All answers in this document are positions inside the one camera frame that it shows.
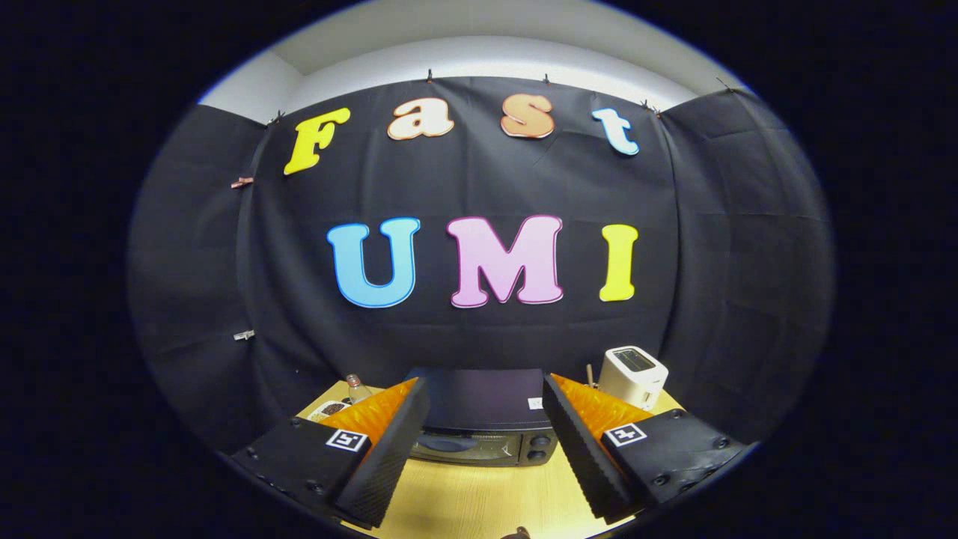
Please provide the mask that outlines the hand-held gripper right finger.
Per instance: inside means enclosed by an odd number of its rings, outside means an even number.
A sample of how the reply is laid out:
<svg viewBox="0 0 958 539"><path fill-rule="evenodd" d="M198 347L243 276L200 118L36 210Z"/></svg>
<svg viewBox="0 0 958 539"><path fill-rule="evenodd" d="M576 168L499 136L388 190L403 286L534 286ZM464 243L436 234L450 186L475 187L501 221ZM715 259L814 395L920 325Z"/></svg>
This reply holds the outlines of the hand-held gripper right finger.
<svg viewBox="0 0 958 539"><path fill-rule="evenodd" d="M593 515L608 524L668 511L751 454L683 409L645 412L553 373L542 405Z"/></svg>

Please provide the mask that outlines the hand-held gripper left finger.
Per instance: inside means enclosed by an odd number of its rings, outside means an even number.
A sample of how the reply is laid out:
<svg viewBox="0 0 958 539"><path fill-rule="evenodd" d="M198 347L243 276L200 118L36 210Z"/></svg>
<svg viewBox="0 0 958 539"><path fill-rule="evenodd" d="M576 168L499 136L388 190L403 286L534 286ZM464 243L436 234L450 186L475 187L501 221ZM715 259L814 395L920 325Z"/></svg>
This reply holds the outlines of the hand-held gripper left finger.
<svg viewBox="0 0 958 539"><path fill-rule="evenodd" d="M379 528L428 412L427 380L414 377L321 421L284 420L232 467L316 519Z"/></svg>

